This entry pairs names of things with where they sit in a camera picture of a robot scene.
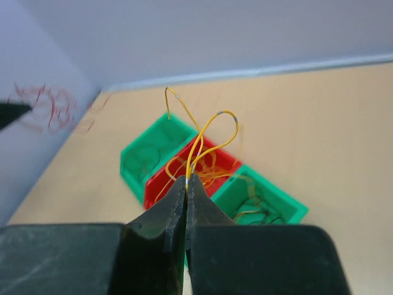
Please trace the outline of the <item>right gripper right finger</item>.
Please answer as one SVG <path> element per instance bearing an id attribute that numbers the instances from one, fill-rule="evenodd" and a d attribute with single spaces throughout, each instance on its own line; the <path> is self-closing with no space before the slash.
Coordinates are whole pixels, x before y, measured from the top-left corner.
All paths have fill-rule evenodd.
<path id="1" fill-rule="evenodd" d="M 189 179 L 185 249 L 193 294 L 349 294 L 335 245 L 306 225 L 240 226 Z"/>

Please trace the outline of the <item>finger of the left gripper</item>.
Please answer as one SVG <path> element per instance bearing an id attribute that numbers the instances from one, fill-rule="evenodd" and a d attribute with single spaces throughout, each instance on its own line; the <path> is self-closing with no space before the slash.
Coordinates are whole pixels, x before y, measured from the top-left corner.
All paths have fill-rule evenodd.
<path id="1" fill-rule="evenodd" d="M 32 107 L 28 104 L 1 102 L 0 130 L 3 130 L 31 110 Z"/>

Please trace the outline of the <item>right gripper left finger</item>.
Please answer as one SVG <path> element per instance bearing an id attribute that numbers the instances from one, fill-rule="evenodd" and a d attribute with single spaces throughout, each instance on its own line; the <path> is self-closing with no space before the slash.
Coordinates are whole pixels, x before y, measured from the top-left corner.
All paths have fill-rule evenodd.
<path id="1" fill-rule="evenodd" d="M 2 294 L 181 294 L 185 179 L 127 224 L 1 228 Z"/>

